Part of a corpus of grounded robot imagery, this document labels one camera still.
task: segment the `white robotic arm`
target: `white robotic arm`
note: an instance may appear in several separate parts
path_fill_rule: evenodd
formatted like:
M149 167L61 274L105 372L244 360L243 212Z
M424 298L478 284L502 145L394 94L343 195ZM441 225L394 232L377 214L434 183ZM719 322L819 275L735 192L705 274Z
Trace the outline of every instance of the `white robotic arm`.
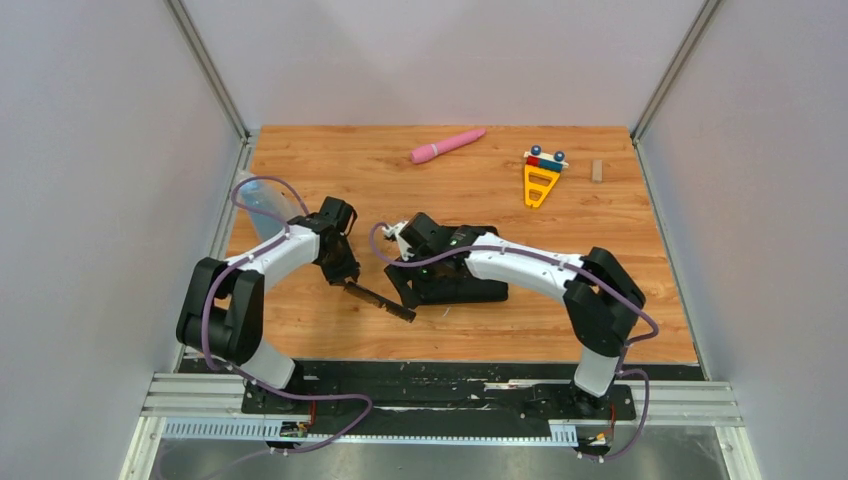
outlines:
M206 319L210 350L213 355L274 388L286 387L296 363L262 335L264 297L303 265L319 265L330 285L341 286L411 321L415 312L356 283L359 263L347 240L347 232L355 221L353 207L327 197L319 212L289 220L288 232L280 232L249 252L224 261L204 258L195 266L177 324L177 339L185 345L201 348L203 305L211 285L228 265L237 262L239 267L227 275L216 291L217 298L229 297L230 304L226 308L213 307Z
M408 222L384 228L384 236L397 241L401 249L398 259L401 263L392 262L386 273L401 294L404 305L452 303L444 296L438 301L421 301L433 298L431 294L437 290L433 285L440 281L454 285L452 291L457 292L457 302L474 301L462 298L466 293L474 299L486 298L485 290L494 292L498 282L550 297L568 309L575 334L583 344L574 385L592 397L604 396L615 377L622 348L637 317L612 296L594 290L594 284L565 265L603 278L640 308L645 304L644 294L606 250L594 248L586 256L547 252L509 242L492 230L487 227L442 227L422 213ZM418 271L402 265L462 247L468 253L444 258ZM463 290L464 279L478 281L473 291L470 287ZM494 282L485 284L480 280ZM504 300L505 295L499 298L493 294L489 298L488 301Z

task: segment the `gray wall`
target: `gray wall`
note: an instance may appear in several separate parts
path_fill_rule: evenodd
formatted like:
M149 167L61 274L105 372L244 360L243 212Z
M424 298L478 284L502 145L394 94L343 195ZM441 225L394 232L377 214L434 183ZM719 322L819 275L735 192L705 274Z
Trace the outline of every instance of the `gray wall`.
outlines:
M644 141L765 478L845 478L848 3L728 0Z
M0 478L115 478L236 141L163 2L0 3Z
M633 125L702 0L186 3L257 128Z

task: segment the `clear water bottle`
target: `clear water bottle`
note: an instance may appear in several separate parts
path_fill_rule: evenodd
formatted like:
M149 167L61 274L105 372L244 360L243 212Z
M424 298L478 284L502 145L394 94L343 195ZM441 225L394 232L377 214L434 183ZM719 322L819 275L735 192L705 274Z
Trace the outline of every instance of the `clear water bottle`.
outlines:
M238 173L237 180L241 182L253 176L253 173L242 170ZM286 221L301 213L288 198L271 186L268 180L254 180L244 184L239 190L239 200L245 205L273 212ZM273 218L254 212L248 212L248 215L260 242L268 240L283 229L282 224Z

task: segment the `gray floor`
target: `gray floor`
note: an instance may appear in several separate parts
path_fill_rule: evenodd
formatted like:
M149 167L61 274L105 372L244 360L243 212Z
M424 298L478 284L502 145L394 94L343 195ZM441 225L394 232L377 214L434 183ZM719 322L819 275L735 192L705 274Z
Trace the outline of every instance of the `gray floor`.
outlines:
M616 433L624 441L627 429L621 427ZM170 449L162 460L164 478L193 480L265 446L258 442L185 440L169 441L164 448ZM571 449L555 447L336 444L288 458L263 455L215 478L713 480L728 476L713 428L654 427L646 429L625 457L603 465L578 460Z

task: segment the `pink toy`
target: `pink toy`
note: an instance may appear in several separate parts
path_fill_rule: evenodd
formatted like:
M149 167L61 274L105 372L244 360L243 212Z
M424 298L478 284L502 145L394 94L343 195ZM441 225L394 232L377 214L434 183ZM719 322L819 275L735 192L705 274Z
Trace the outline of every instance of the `pink toy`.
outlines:
M442 140L439 143L422 145L409 154L409 159L412 160L412 163L416 165L419 163L424 163L426 161L436 158L437 155L448 153L451 150L459 148L463 145L468 145L474 140L477 140L478 138L482 137L485 133L485 128L478 128L477 130L471 130L465 133L460 133L455 137Z

